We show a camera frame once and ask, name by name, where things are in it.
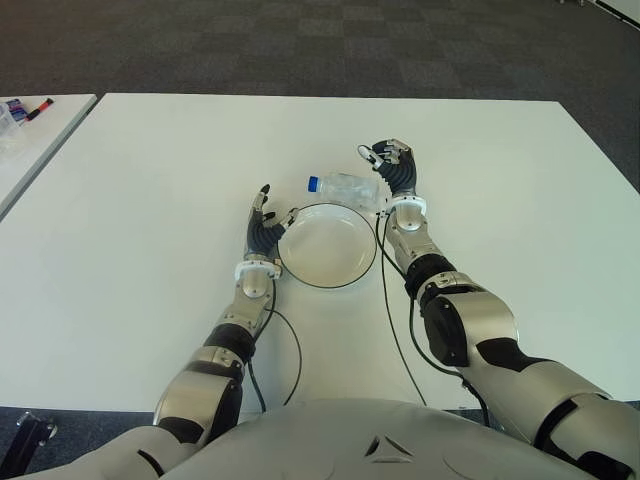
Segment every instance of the robot forearm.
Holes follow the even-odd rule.
[[[272,295],[267,269],[250,269],[239,279],[233,303],[167,387],[156,408],[155,425],[202,447],[237,424],[244,366],[255,352],[255,335]]]
[[[460,371],[510,435],[599,478],[638,475],[637,411],[564,365],[522,353],[507,305],[456,271],[417,210],[409,216],[394,211],[389,227],[432,353]]]

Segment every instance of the black joint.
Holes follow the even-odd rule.
[[[492,338],[478,343],[476,348],[488,364],[515,372],[521,372],[534,363],[551,361],[546,358],[527,357],[513,338]]]
[[[239,362],[232,362],[231,366],[226,367],[219,363],[206,362],[198,360],[187,365],[186,370],[190,372],[206,373],[207,375],[217,375],[219,377],[233,378],[241,382],[243,378],[242,368]]]
[[[220,398],[218,409],[213,418],[213,425],[207,438],[212,442],[223,433],[228,432],[238,424],[240,405],[242,404],[242,384],[231,380]]]
[[[438,273],[455,271],[456,268],[445,257],[436,253],[429,253],[409,265],[405,276],[404,288],[411,298],[416,298],[420,286],[425,281]]]
[[[223,323],[214,328],[204,346],[231,350],[243,363],[247,363],[256,351],[253,335],[240,325],[233,323]]]
[[[455,306],[446,298],[420,302],[431,353],[444,365],[468,367],[467,336]]]
[[[576,462],[576,466],[596,478],[607,480],[626,480],[631,478],[633,473],[628,465],[593,451],[583,454]]]
[[[193,420],[180,417],[165,417],[158,427],[171,433],[180,443],[197,443],[204,429]]]

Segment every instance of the white desk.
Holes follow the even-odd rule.
[[[11,162],[0,163],[0,219],[96,101],[95,95],[87,94],[32,97],[18,95],[0,97],[0,102],[19,98],[27,112],[30,112],[47,97],[52,98],[55,103],[33,122],[27,122],[22,126],[27,136],[25,151]]]
[[[153,409],[231,300],[258,189],[281,213],[310,203],[309,174],[374,175],[356,145],[392,136],[414,147],[434,239],[511,306],[522,349],[639,399],[640,197],[559,104],[109,94],[0,223],[0,404]],[[477,408],[409,347],[393,274],[425,397]],[[378,262],[339,290],[287,276],[278,308],[304,350],[297,400],[417,400]],[[273,406],[296,371],[277,319],[255,364]]]

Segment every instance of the marker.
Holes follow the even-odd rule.
[[[42,105],[40,105],[33,112],[27,115],[27,122],[30,122],[31,120],[36,118],[38,115],[40,115],[40,113],[44,112],[47,108],[49,108],[49,105],[51,105],[52,103],[53,103],[53,100],[50,98],[47,98]]]

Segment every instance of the robotic hand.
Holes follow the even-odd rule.
[[[411,149],[387,140],[358,152],[391,188],[386,236],[433,355],[458,369],[511,436],[597,478],[640,477],[638,412],[564,365],[520,351],[509,307],[458,272],[429,236]]]

